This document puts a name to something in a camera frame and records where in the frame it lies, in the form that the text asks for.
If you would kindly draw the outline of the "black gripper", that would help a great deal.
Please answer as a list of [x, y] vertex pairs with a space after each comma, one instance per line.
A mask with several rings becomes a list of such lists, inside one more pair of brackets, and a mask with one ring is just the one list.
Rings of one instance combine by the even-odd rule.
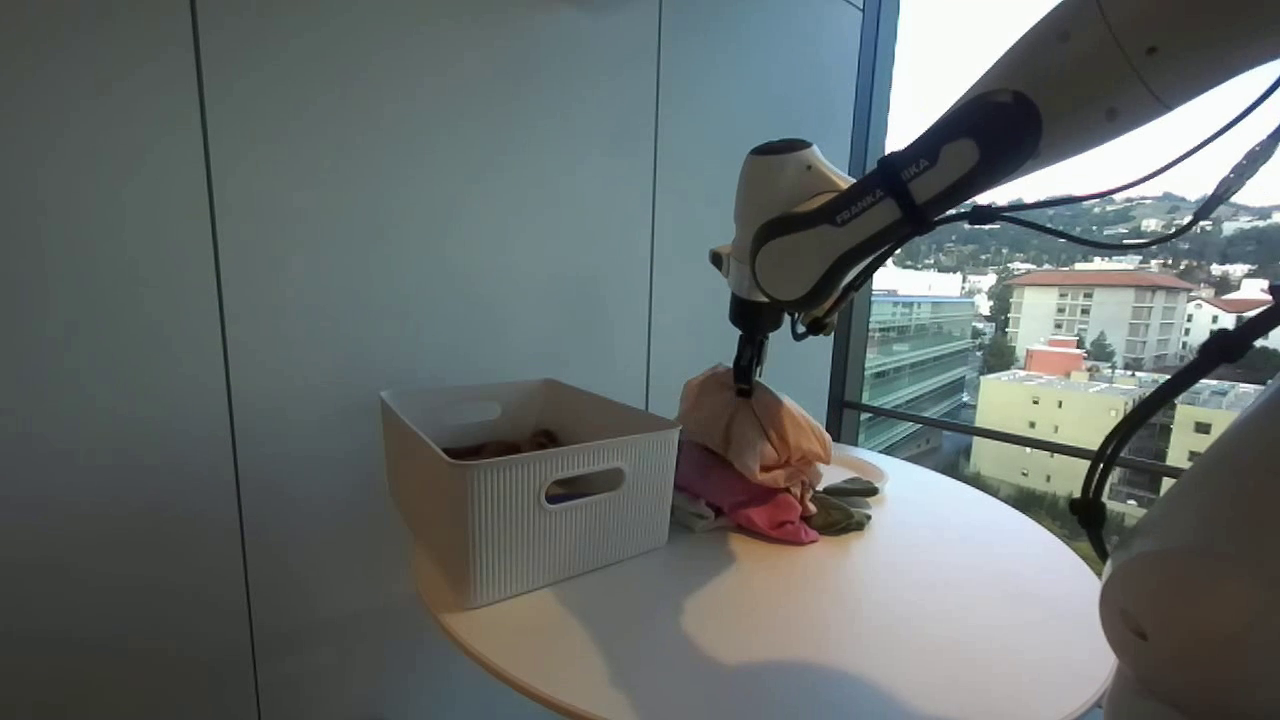
[[735, 297], [728, 305], [728, 319], [735, 327], [733, 382], [750, 394], [764, 368], [770, 335], [785, 322], [785, 311], [777, 305]]

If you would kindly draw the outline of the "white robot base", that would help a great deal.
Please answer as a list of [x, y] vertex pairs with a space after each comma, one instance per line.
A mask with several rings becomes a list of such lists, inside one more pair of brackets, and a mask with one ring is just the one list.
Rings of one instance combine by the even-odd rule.
[[1113, 551], [1107, 720], [1280, 720], [1280, 386]]

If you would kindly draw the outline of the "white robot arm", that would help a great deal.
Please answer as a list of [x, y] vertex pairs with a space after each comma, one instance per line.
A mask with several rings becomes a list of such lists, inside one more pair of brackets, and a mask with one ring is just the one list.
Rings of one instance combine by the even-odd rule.
[[1280, 0], [1056, 0], [954, 106], [861, 179], [814, 138], [755, 143], [714, 253], [755, 391], [770, 335], [819, 330], [899, 243], [989, 187], [1091, 151], [1280, 54]]

